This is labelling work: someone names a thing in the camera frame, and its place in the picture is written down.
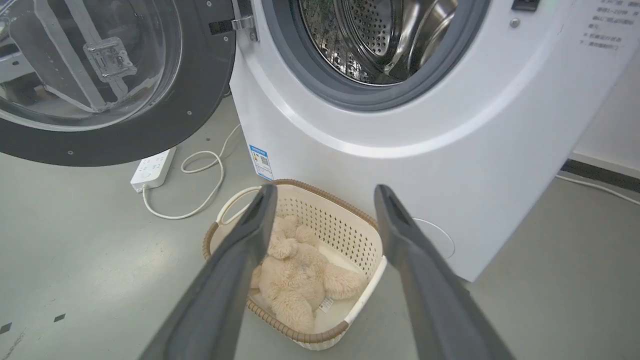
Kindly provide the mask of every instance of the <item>power strip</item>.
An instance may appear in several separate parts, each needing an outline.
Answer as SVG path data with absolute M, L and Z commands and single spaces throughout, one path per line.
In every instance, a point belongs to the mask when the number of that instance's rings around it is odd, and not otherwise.
M 164 184 L 174 154 L 175 147 L 172 147 L 167 151 L 142 159 L 131 178 L 133 189 L 141 193 L 143 187 L 151 189 Z

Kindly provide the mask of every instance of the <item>stainless steel drum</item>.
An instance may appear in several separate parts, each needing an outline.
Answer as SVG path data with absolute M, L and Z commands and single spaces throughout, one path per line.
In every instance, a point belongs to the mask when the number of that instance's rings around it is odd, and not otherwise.
M 440 44 L 458 0 L 300 0 L 307 32 L 326 61 L 369 84 L 402 82 Z

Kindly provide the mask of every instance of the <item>washing machine door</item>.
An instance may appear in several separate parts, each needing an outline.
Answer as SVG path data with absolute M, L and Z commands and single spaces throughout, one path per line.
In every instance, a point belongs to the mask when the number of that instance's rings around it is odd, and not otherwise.
M 69 166 L 192 135 L 228 84 L 230 1 L 0 0 L 0 151 Z

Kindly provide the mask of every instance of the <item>laundry basket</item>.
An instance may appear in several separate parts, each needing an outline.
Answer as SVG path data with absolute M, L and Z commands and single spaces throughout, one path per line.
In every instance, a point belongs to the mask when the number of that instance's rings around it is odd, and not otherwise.
M 369 300 L 385 270 L 387 259 L 382 253 L 378 226 L 369 215 L 313 186 L 295 180 L 276 180 L 273 184 L 278 188 L 276 214 L 281 217 L 296 215 L 300 223 L 311 227 L 322 241 L 319 250 L 330 262 L 361 272 L 367 279 L 367 286 L 359 298 L 336 300 L 328 309 L 323 307 L 316 311 L 314 334 L 294 331 L 276 320 L 258 290 L 252 290 L 247 296 L 246 305 L 249 310 L 274 329 L 304 348 L 324 350 L 340 341 Z M 210 258 L 246 209 L 245 207 L 229 220 L 224 220 L 231 205 L 258 189 L 259 187 L 245 189 L 225 204 L 216 222 L 205 235 L 202 245 L 205 259 Z

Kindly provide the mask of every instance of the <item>baseboard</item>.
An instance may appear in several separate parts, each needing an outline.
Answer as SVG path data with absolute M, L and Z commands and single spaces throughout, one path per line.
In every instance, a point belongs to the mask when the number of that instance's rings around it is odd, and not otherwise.
M 576 160 L 581 163 L 593 165 L 595 167 L 603 168 L 605 170 L 610 170 L 613 172 L 617 172 L 619 174 L 640 179 L 640 169 L 637 169 L 637 168 L 630 168 L 630 167 L 626 167 L 616 163 L 612 163 L 610 161 L 600 160 L 592 156 L 579 154 L 578 152 L 572 152 L 571 155 L 569 155 L 569 158 L 571 160 Z
M 621 174 L 589 163 L 568 159 L 562 166 L 562 171 L 640 193 L 640 179 L 638 177 Z

